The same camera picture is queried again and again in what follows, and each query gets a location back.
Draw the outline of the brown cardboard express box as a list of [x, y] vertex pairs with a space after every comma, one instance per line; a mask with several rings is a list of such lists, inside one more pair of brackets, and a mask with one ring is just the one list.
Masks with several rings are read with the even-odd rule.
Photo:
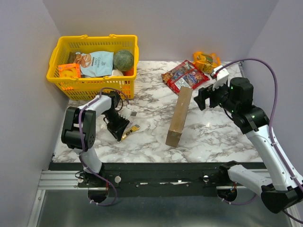
[[187, 118], [192, 93], [193, 89], [189, 87], [181, 87], [165, 142], [168, 146], [178, 146]]

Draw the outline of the yellow utility knife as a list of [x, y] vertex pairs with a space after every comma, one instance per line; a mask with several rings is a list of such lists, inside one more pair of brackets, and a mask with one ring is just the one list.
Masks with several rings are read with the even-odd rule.
[[136, 132], [140, 130], [140, 126], [139, 125], [134, 125], [132, 126], [130, 129], [128, 129], [123, 135], [121, 140], [125, 140], [128, 136], [130, 136], [132, 133]]

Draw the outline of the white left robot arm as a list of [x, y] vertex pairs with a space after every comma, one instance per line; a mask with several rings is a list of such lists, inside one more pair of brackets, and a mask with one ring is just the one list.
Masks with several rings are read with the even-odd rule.
[[100, 172], [102, 162], [94, 149], [96, 139], [96, 120], [104, 115], [107, 120], [107, 130], [117, 141], [129, 124], [129, 120], [116, 110], [122, 92], [112, 89], [110, 92], [101, 91], [88, 103], [79, 107], [68, 107], [62, 127], [61, 141], [72, 149], [80, 159], [83, 170], [89, 174], [89, 182], [101, 186], [105, 175]]

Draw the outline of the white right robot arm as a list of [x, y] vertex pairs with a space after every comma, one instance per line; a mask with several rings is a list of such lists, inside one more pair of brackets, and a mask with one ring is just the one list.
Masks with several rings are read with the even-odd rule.
[[200, 110], [205, 109], [209, 99], [210, 108], [220, 106], [231, 113], [232, 121], [251, 141], [265, 164], [270, 178], [265, 178], [231, 161], [220, 166], [218, 181], [223, 185], [237, 182], [259, 196], [266, 208], [279, 213], [301, 202], [303, 177], [290, 165], [284, 151], [277, 142], [271, 142], [273, 132], [269, 129], [269, 118], [265, 112], [253, 105], [253, 85], [246, 78], [232, 78], [230, 84], [219, 87], [210, 85], [201, 88], [194, 97]]

